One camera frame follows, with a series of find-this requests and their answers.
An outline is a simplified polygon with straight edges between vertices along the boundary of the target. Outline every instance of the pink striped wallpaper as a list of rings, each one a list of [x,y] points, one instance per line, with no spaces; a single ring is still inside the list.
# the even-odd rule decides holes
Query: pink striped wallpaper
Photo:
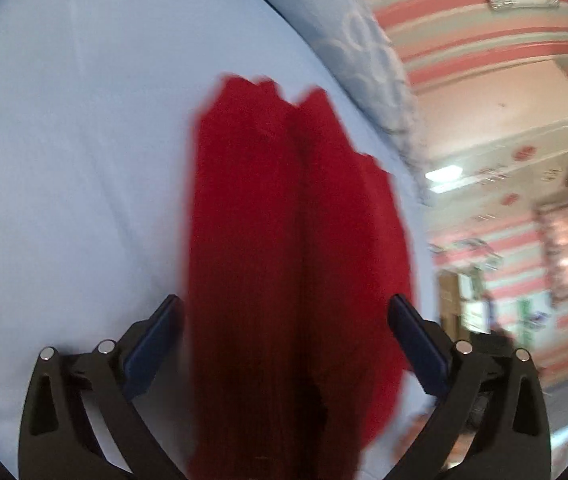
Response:
[[[568,73],[568,0],[491,10],[488,0],[368,0],[416,90],[543,59]]]
[[[486,286],[495,298],[501,325],[518,333],[517,301],[535,298],[536,309],[542,301],[552,317],[546,328],[536,333],[532,353],[547,380],[565,375],[568,372],[568,300],[550,308],[544,245],[534,214],[482,224],[472,230],[435,233],[432,243],[446,249],[446,254],[436,257],[436,265],[441,268],[467,266],[475,257],[467,250],[457,249],[455,242],[471,237],[485,240],[504,259],[499,270],[486,275]]]

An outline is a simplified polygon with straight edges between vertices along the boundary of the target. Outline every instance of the bed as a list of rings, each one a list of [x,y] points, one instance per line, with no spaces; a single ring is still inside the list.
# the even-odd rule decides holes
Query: bed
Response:
[[[34,359],[119,338],[184,295],[194,110],[224,73],[268,76],[294,100],[324,88],[354,147],[394,176],[416,304],[436,317],[418,188],[395,144],[265,0],[0,0],[0,460],[17,474]],[[136,400],[180,468],[194,428],[187,348]],[[429,402],[406,375],[401,407],[362,456],[383,478]],[[91,412],[107,457],[126,467]]]

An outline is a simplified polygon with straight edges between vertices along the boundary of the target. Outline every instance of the cabinet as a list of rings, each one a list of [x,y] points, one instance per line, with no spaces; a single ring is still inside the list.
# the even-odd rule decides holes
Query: cabinet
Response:
[[[468,78],[418,99],[431,231],[523,214],[566,188],[568,77],[553,61]]]

